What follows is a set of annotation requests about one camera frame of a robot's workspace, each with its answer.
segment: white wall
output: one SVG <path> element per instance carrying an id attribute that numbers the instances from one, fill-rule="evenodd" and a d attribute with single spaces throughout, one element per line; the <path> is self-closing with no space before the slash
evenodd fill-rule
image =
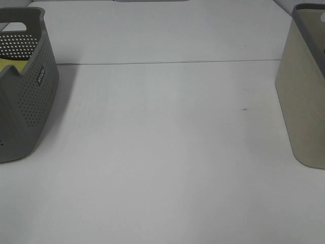
<path id="1" fill-rule="evenodd" d="M 3 7 L 24 7 L 31 3 L 31 0 L 0 0 L 0 8 Z M 0 24 L 0 30 L 5 27 L 5 24 Z"/>

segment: gray plastic basket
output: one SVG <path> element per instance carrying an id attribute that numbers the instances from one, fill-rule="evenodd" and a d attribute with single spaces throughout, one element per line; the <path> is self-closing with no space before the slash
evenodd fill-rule
<path id="1" fill-rule="evenodd" d="M 26 31 L 0 32 L 0 58 L 27 60 L 0 71 L 0 163 L 29 154 L 52 107 L 58 70 L 41 8 L 2 8 L 0 23 L 22 22 Z"/>
<path id="2" fill-rule="evenodd" d="M 325 5 L 292 13 L 276 88 L 295 157 L 325 169 Z"/>

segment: basket rim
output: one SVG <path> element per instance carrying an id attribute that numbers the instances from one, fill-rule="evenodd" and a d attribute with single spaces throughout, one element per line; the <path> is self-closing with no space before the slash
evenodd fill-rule
<path id="1" fill-rule="evenodd" d="M 47 37 L 47 31 L 46 31 L 46 26 L 45 26 L 45 21 L 44 21 L 44 15 L 45 15 L 45 10 L 43 8 L 39 8 L 39 7 L 14 7 L 14 8 L 1 8 L 1 9 L 23 9 L 23 10 L 30 10 L 30 9 L 35 9 L 35 10 L 38 10 L 39 11 L 39 27 L 40 27 L 40 30 L 41 30 L 41 37 L 38 41 L 38 44 L 33 52 L 33 54 L 31 55 L 31 57 L 29 58 L 27 64 L 25 65 L 25 67 L 23 68 L 23 70 L 21 72 L 19 72 L 17 70 L 17 68 L 14 66 L 14 65 L 7 65 L 4 67 L 4 69 L 2 71 L 0 71 L 0 83 L 1 83 L 1 80 L 2 80 L 2 77 L 4 77 L 6 75 L 7 72 L 11 72 L 12 75 L 15 75 L 15 76 L 20 76 L 20 77 L 24 77 L 28 70 L 31 68 L 34 60 L 37 58 L 42 46 L 43 46 L 43 43 L 45 42 L 45 39 Z"/>
<path id="2" fill-rule="evenodd" d="M 311 33 L 304 20 L 300 17 L 299 10 L 325 10 L 325 4 L 297 4 L 292 12 L 293 21 L 296 23 L 298 30 L 300 31 L 319 69 L 325 77 L 324 50 L 321 50 L 316 44 L 313 33 Z"/>

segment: basket handle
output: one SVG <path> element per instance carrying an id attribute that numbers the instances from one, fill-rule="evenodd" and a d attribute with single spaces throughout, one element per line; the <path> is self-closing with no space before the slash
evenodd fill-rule
<path id="1" fill-rule="evenodd" d="M 39 39 L 45 28 L 44 12 L 41 8 L 0 8 L 0 23 L 21 22 L 27 33 Z"/>

